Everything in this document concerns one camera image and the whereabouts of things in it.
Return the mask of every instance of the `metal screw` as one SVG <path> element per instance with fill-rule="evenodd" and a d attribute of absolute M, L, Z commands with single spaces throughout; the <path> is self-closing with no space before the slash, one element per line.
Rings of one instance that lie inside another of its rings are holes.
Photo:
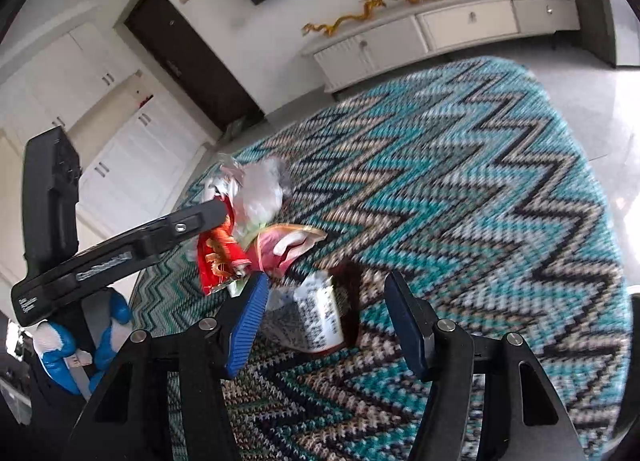
<path fill-rule="evenodd" d="M 448 318 L 438 320 L 438 329 L 440 331 L 450 332 L 456 328 L 456 323 Z"/>
<path fill-rule="evenodd" d="M 131 335 L 129 336 L 129 339 L 134 344 L 139 344 L 140 342 L 144 342 L 146 339 L 146 332 L 143 331 L 142 329 L 138 329 L 137 331 L 134 331 L 133 333 L 131 333 Z"/>
<path fill-rule="evenodd" d="M 512 346 L 521 346 L 524 344 L 524 339 L 517 333 L 508 333 L 507 342 Z"/>
<path fill-rule="evenodd" d="M 203 331 L 211 331 L 212 329 L 215 329 L 217 325 L 218 323 L 216 319 L 211 317 L 203 318 L 200 322 L 198 322 L 198 327 Z"/>

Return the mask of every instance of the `zigzag rug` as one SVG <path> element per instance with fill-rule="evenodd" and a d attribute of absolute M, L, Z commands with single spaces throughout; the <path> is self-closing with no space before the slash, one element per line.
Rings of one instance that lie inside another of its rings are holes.
<path fill-rule="evenodd" d="M 618 414 L 630 313 L 606 199 L 580 147 L 526 69 L 497 58 L 386 82 L 240 152 L 286 158 L 295 192 L 280 221 L 326 241 L 296 261 L 301 281 L 351 257 L 364 268 L 359 347 L 312 360 L 258 335 L 225 399 L 244 459 L 407 459 L 429 384 L 402 358 L 383 279 L 397 268 L 440 317 L 473 333 L 515 330 L 540 359 L 585 453 Z M 194 202 L 202 178 L 184 204 Z M 183 248 L 140 279 L 136 323 L 186 329 L 222 295 L 200 294 Z M 174 454 L 186 457 L 173 380 Z M 482 377 L 463 459 L 478 448 Z"/>

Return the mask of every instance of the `label on device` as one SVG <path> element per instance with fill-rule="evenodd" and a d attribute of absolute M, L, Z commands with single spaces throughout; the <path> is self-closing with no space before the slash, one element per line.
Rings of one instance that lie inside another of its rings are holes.
<path fill-rule="evenodd" d="M 105 261 L 100 264 L 95 264 L 90 267 L 87 271 L 81 271 L 80 273 L 76 273 L 76 281 L 81 282 L 86 279 L 90 279 L 94 275 L 98 273 L 102 273 L 103 271 L 107 271 L 107 269 L 111 269 L 112 267 L 118 266 L 119 264 L 126 263 L 127 261 L 133 259 L 133 255 L 130 251 L 123 251 L 108 261 Z"/>
<path fill-rule="evenodd" d="M 31 298 L 21 298 L 18 301 L 18 304 L 20 304 L 20 309 L 22 310 L 22 312 L 24 314 L 29 313 L 34 307 L 36 307 L 36 303 L 38 301 L 38 297 L 31 297 Z"/>

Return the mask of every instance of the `pink wrapper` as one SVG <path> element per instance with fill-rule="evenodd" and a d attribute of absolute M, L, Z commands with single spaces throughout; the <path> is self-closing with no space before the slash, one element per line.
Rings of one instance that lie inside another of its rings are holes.
<path fill-rule="evenodd" d="M 289 265 L 326 233 L 311 226 L 278 224 L 263 228 L 246 251 L 253 269 L 282 278 Z"/>

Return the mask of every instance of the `doorway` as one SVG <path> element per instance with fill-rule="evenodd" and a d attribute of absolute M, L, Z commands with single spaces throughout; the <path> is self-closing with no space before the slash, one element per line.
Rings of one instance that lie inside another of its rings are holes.
<path fill-rule="evenodd" d="M 228 131 L 264 113 L 169 0 L 139 0 L 126 27 L 204 114 Z"/>

